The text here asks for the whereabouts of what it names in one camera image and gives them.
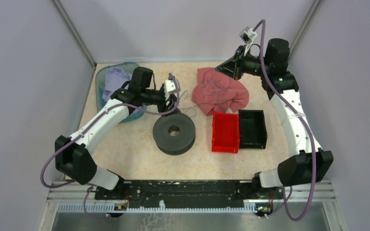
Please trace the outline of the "black cable spool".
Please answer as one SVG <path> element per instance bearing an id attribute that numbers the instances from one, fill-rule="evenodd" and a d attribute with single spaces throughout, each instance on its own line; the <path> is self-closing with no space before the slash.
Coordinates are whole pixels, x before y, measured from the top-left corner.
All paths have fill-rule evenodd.
<path id="1" fill-rule="evenodd" d="M 152 134 L 157 147 L 168 155 L 186 153 L 196 140 L 195 124 L 183 113 L 160 117 L 153 126 Z"/>

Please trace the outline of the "red plastic bin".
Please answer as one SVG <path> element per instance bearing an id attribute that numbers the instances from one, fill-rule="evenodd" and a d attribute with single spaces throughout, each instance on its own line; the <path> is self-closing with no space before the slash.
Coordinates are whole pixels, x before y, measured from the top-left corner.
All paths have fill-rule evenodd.
<path id="1" fill-rule="evenodd" d="M 240 145 L 239 115 L 214 113 L 212 121 L 211 151 L 238 153 Z"/>

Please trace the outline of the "black plastic bin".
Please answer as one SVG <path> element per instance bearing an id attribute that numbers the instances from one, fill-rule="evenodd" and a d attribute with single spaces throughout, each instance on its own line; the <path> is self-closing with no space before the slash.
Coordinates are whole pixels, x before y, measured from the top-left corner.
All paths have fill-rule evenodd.
<path id="1" fill-rule="evenodd" d="M 240 149 L 265 149 L 267 130 L 263 110 L 239 110 Z"/>

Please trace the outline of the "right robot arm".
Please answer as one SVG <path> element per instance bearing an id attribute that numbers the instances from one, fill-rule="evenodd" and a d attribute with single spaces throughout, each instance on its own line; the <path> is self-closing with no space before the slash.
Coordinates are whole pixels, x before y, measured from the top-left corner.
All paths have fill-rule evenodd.
<path id="1" fill-rule="evenodd" d="M 218 65 L 216 71 L 241 79 L 243 74 L 261 78 L 262 87 L 275 107 L 288 142 L 289 158 L 272 170 L 257 172 L 253 177 L 252 193 L 265 198 L 271 188 L 295 186 L 323 180 L 333 163 L 331 151 L 308 133 L 309 125 L 301 105 L 299 86 L 294 75 L 287 70 L 290 55 L 289 42 L 281 38 L 268 41 L 264 61 L 259 56 L 245 53 L 246 46 L 239 46 L 234 55 Z"/>

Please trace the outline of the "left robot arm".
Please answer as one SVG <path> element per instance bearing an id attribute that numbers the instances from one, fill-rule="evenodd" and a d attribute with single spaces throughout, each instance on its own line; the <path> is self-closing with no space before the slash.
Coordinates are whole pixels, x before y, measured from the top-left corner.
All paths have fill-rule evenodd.
<path id="1" fill-rule="evenodd" d="M 114 91 L 105 106 L 86 125 L 68 137 L 59 136 L 53 157 L 56 170 L 81 185 L 102 187 L 113 199 L 120 199 L 125 193 L 124 179 L 99 167 L 92 154 L 103 138 L 134 111 L 151 114 L 143 108 L 144 105 L 157 106 L 155 114 L 159 116 L 176 111 L 180 95 L 178 80 L 169 74 L 157 89 L 150 88 L 153 79 L 153 70 L 141 66 L 135 68 L 131 80 Z"/>

